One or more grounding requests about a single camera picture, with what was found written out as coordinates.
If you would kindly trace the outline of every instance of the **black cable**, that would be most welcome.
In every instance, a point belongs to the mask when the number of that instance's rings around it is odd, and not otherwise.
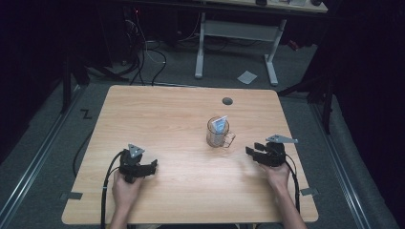
[[[160,48],[160,46],[161,46],[161,43],[160,43],[159,40],[155,40],[155,41],[145,41],[145,42],[146,42],[146,43],[158,43],[158,45],[157,45],[156,47],[153,47],[153,48],[148,47],[148,51],[156,50],[156,49]]]
[[[208,49],[205,44],[204,44],[203,47],[204,47],[206,50],[208,50],[208,51],[218,52],[218,51],[221,51],[221,50],[225,49],[225,48],[227,47],[227,45],[228,45],[228,42],[229,42],[229,39],[226,38],[225,41],[224,41],[223,46],[220,47],[219,49],[216,49],[216,50]]]
[[[108,187],[108,177],[110,176],[111,173],[114,172],[111,171],[111,168],[114,165],[114,162],[116,162],[116,159],[121,156],[123,151],[119,152],[111,161],[110,167],[108,167],[107,174],[104,179],[104,184],[102,186],[102,197],[101,197],[101,219],[100,219],[100,228],[105,229],[105,205],[106,205],[106,198],[107,198],[107,187]]]
[[[133,55],[133,53],[134,53],[136,47],[137,47],[136,44],[132,44],[132,47],[131,47],[130,53],[129,53],[129,56],[130,56],[130,57]],[[125,74],[127,74],[127,73],[131,73],[131,72],[133,72],[138,66],[139,66],[139,59],[138,59],[138,55],[135,54],[135,57],[134,57],[134,59],[133,59],[133,61],[132,61],[131,66],[130,66],[128,69],[126,69],[126,70],[124,70],[124,71],[122,71],[122,72],[120,72],[120,73],[116,73],[116,75],[117,75],[117,76],[123,76],[123,75],[125,75]]]
[[[145,86],[145,83],[143,82],[142,75],[141,75],[141,71],[142,71],[142,69],[143,69],[143,64],[144,64],[144,62],[145,62],[145,52],[144,52],[143,48],[142,48],[141,50],[142,50],[142,64],[141,64],[140,67],[138,68],[138,72],[137,72],[137,73],[135,74],[135,76],[132,78],[131,83],[130,83],[129,85],[132,85],[132,84],[134,83],[135,79],[137,78],[137,76],[139,75],[139,79],[140,79],[140,82],[142,83],[142,86]]]
[[[260,40],[255,40],[255,41],[250,41],[249,44],[244,44],[244,43],[236,42],[234,40],[241,40],[241,39],[229,39],[229,43],[233,44],[233,45],[244,46],[244,47],[250,47],[250,46],[254,46],[254,45],[259,45],[260,43],[262,43]]]
[[[295,162],[292,160],[292,158],[290,156],[288,156],[292,163],[294,164],[295,167]],[[291,166],[288,164],[288,162],[286,162],[286,165],[289,167],[289,170],[291,171],[292,174],[292,179],[294,180],[294,184],[295,184],[295,208],[297,208],[298,213],[301,212],[300,209],[300,187],[298,184],[298,178],[297,178],[297,168],[295,167],[295,171],[292,170]]]
[[[164,68],[166,67],[166,56],[163,54],[163,53],[161,53],[161,52],[159,52],[159,51],[155,51],[155,50],[150,50],[150,51],[152,51],[152,52],[157,52],[157,53],[159,53],[161,56],[163,56],[163,58],[164,58],[164,65],[163,65],[163,67],[161,67],[161,69],[158,71],[158,73],[156,73],[155,74],[155,76],[153,77],[153,79],[152,79],[152,86],[154,86],[154,84],[155,84],[155,79],[158,77],[158,75],[164,70]]]
[[[197,47],[200,44],[200,42],[198,40],[193,41],[196,38],[199,38],[199,36],[191,37],[191,38],[189,38],[187,40],[178,41],[177,44],[180,45],[180,46],[186,47],[186,48],[194,48],[194,47]],[[193,45],[184,45],[183,43],[185,43],[185,42],[193,42],[194,44]]]
[[[195,33],[196,33],[197,28],[198,28],[199,25],[200,25],[200,20],[201,20],[201,18],[202,18],[202,14],[199,13],[199,16],[197,17],[197,22],[196,22],[196,26],[194,27],[194,30],[193,30],[193,31],[191,32],[191,34],[188,35],[187,37],[178,40],[178,41],[177,41],[178,44],[180,44],[181,41],[187,41],[187,40],[190,40],[190,39],[194,39],[194,38],[196,38],[196,37],[200,37],[199,35],[195,35]]]
[[[74,158],[74,162],[73,162],[73,170],[74,170],[74,176],[75,177],[77,177],[77,172],[76,172],[76,168],[75,168],[77,157],[78,157],[81,149],[83,148],[84,144],[86,144],[86,142],[89,140],[89,138],[92,135],[94,130],[95,129],[93,129],[91,132],[89,132],[89,134],[86,136],[86,139],[84,139],[84,141],[81,143],[80,147],[78,148],[77,152],[75,153],[75,158]]]

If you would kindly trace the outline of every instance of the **human hand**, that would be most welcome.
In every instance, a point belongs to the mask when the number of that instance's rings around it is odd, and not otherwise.
[[[116,210],[129,211],[139,195],[139,188],[143,178],[137,178],[134,183],[125,181],[125,175],[114,172],[113,196]]]
[[[278,194],[288,191],[289,167],[286,163],[278,167],[269,167],[259,164],[267,174],[267,181],[271,188]]]

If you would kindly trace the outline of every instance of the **person's arm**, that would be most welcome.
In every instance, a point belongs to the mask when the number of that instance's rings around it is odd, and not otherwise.
[[[284,227],[286,229],[307,228],[288,192],[289,167],[286,163],[279,167],[260,164],[260,167],[266,171],[267,181],[277,197]]]
[[[111,220],[110,229],[125,229],[127,227],[128,215],[137,200],[142,181],[143,178],[137,178],[134,183],[128,183],[124,180],[123,174],[119,171],[114,172],[113,195],[116,210]]]

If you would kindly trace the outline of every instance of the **white metal stand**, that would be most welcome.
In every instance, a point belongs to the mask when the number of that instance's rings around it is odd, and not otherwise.
[[[206,35],[247,40],[260,40],[273,43],[272,47],[269,50],[269,54],[265,55],[265,62],[267,66],[268,77],[270,78],[270,83],[273,86],[277,86],[278,81],[272,61],[274,54],[277,51],[281,36],[283,35],[286,23],[287,20],[284,19],[281,21],[280,26],[270,27],[234,22],[205,20],[205,13],[203,12],[200,28],[200,46],[197,53],[195,77],[203,77],[203,40]]]

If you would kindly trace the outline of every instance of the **white desk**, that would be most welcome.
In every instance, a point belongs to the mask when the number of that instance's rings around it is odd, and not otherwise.
[[[212,3],[224,3],[224,4],[237,4],[244,6],[256,6],[255,0],[206,0],[205,2]],[[306,12],[322,12],[325,13],[328,11],[324,4],[321,4],[319,7],[315,7],[312,3],[307,0],[306,5],[303,7],[292,6],[287,2],[273,3],[267,0],[266,8],[277,9],[277,10],[298,10]],[[224,22],[224,21],[215,21],[215,20],[205,20],[205,13],[202,13],[201,28],[200,28],[200,46],[197,53],[197,63],[196,63],[196,78],[203,77],[203,41],[206,35],[211,36],[221,36],[221,37],[231,37],[239,39],[248,39],[248,40],[260,40],[272,42],[272,46],[268,50],[268,54],[265,55],[265,63],[267,66],[267,73],[270,79],[270,83],[273,86],[278,85],[277,75],[274,71],[273,58],[274,54],[277,51],[277,47],[280,43],[281,36],[285,25],[287,23],[286,19],[283,19],[280,22],[279,26],[269,27],[269,26],[259,26],[251,25],[244,23],[233,23],[233,22]]]

